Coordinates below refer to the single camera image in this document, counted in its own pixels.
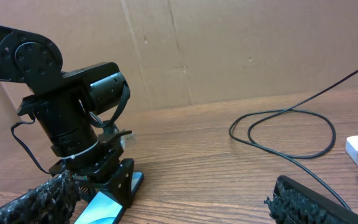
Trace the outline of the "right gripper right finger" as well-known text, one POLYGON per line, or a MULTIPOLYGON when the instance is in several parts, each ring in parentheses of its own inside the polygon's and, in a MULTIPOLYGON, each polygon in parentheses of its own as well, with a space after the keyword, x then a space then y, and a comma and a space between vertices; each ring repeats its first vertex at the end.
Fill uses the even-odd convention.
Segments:
POLYGON ((264 204, 276 223, 358 224, 358 214, 285 175, 277 177, 273 198, 264 204))

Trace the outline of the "Galaxy smartphone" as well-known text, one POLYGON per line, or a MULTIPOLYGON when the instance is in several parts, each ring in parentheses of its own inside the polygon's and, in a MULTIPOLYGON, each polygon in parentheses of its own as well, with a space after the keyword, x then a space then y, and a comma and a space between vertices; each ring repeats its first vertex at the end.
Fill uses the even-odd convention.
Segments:
POLYGON ((117 224, 125 210, 124 203, 112 194, 98 192, 74 224, 117 224))

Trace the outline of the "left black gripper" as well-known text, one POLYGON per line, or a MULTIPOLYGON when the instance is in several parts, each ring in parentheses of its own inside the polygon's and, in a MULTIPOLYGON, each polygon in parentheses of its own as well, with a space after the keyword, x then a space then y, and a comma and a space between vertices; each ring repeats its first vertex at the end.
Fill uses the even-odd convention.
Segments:
POLYGON ((49 168, 55 176, 69 171, 79 186, 88 190, 87 200, 96 197, 96 191, 106 193, 125 209, 132 205, 134 160, 120 159, 124 152, 124 138, 132 131, 114 130, 97 135, 91 127, 84 131, 52 131, 48 137, 52 151, 60 160, 49 168))

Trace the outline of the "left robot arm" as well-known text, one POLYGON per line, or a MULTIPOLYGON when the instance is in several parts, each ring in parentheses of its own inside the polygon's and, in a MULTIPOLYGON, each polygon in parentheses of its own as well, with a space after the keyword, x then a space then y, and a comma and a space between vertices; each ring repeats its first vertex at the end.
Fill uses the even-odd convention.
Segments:
POLYGON ((62 67, 62 54, 50 39, 0 26, 0 82, 30 88, 17 114, 38 121, 52 142, 59 160, 47 174, 69 171, 82 187, 128 208, 134 161, 121 158, 124 133, 116 120, 130 97, 129 85, 113 62, 71 72, 62 67))

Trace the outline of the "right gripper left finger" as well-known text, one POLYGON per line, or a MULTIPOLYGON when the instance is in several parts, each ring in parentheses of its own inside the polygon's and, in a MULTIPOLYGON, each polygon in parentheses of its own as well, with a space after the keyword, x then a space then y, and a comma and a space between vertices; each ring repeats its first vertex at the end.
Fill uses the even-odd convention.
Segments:
POLYGON ((0 207, 0 224, 70 222, 80 187, 65 171, 26 194, 0 207))

